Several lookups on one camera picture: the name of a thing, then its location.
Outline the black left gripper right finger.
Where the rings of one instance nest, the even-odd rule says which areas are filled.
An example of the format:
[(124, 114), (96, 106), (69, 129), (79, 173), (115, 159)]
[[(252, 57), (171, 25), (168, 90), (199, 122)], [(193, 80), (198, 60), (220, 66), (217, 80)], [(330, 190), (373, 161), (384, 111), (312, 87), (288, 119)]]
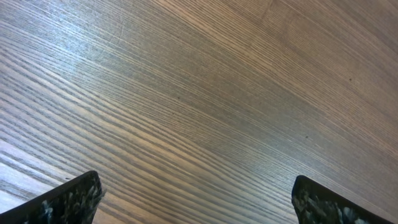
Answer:
[(304, 175), (296, 177), (292, 205), (299, 224), (392, 224)]

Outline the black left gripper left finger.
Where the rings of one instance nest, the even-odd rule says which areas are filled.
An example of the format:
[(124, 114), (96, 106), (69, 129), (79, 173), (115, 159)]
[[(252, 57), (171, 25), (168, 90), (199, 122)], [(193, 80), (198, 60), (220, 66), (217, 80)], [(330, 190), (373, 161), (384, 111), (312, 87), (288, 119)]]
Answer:
[(104, 197), (96, 171), (84, 174), (1, 214), (1, 223), (91, 224)]

